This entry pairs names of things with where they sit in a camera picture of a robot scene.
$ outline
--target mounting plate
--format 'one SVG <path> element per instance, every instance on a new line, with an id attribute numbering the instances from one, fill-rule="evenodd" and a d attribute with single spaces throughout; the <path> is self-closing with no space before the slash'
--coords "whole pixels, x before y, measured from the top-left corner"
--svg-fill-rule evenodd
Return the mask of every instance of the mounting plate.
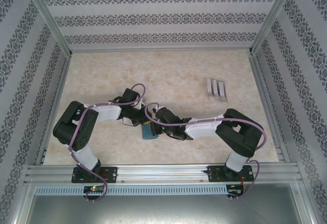
<path id="1" fill-rule="evenodd" d="M 100 176 L 103 177 L 107 183 L 116 183 L 117 179 L 117 167 L 101 167 Z M 80 167 L 75 167 L 72 175 L 72 183 L 102 183 L 99 178 L 94 180 L 90 174 L 81 169 Z"/>
<path id="2" fill-rule="evenodd" d="M 241 176 L 244 177 L 244 182 L 253 182 L 253 171 L 250 165 L 244 165 L 239 175 L 234 179 L 226 176 L 223 165 L 213 165 L 207 167 L 209 182 L 241 182 Z"/>

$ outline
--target beige tabletop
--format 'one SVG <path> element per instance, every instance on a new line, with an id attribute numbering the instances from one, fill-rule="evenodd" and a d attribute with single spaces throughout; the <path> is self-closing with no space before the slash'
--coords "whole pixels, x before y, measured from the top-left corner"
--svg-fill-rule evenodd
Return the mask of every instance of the beige tabletop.
<path id="1" fill-rule="evenodd" d="M 225 81 L 228 102 L 210 102 L 206 79 Z M 71 101 L 107 102 L 136 83 L 147 87 L 147 102 L 158 102 L 180 118 L 208 118 L 234 108 L 261 124 L 266 145 L 255 152 L 260 162 L 278 161 L 245 51 L 121 52 L 73 54 L 56 121 Z M 142 88 L 135 89 L 142 93 Z M 224 163 L 230 153 L 217 137 L 178 141 L 162 134 L 143 140 L 141 126 L 121 120 L 96 124 L 89 144 L 102 164 Z M 44 164 L 75 164 L 67 147 L 51 136 Z"/>

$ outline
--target patterned wallpaper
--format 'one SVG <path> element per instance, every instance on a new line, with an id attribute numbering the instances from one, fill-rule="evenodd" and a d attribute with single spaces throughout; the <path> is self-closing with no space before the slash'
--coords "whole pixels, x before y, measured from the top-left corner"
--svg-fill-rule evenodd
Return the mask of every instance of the patterned wallpaper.
<path id="1" fill-rule="evenodd" d="M 327 222 L 326 0 L 286 0 L 257 53 L 290 158 Z"/>
<path id="2" fill-rule="evenodd" d="M 45 0 L 72 50 L 251 47 L 275 0 Z"/>
<path id="3" fill-rule="evenodd" d="M 0 223 L 34 164 L 66 58 L 31 0 L 0 0 Z"/>

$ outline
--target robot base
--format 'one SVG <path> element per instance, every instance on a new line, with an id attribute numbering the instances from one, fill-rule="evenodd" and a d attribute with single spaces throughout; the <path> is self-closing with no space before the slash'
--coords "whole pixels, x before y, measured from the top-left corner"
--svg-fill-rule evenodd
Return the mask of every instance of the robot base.
<path id="1" fill-rule="evenodd" d="M 107 183 L 116 183 L 117 167 L 100 167 L 99 176 L 103 177 Z M 99 178 L 83 170 L 80 167 L 75 167 L 72 175 L 72 183 L 103 183 Z"/>
<path id="2" fill-rule="evenodd" d="M 244 165 L 239 173 L 232 176 L 226 173 L 226 167 L 223 165 L 208 166 L 205 173 L 208 174 L 209 182 L 241 182 L 243 177 L 244 182 L 252 182 L 253 171 L 250 165 Z"/>

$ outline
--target enclosure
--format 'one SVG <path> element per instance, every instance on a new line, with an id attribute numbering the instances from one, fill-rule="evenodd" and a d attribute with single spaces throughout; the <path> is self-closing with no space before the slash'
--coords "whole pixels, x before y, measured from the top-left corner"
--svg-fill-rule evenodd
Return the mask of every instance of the enclosure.
<path id="1" fill-rule="evenodd" d="M 1 223 L 327 222 L 326 21 L 327 0 L 0 0 Z M 136 83 L 180 118 L 234 108 L 259 123 L 251 192 L 230 201 L 205 173 L 232 151 L 220 137 L 144 140 L 108 120 L 89 144 L 115 183 L 85 203 L 54 125 Z"/>

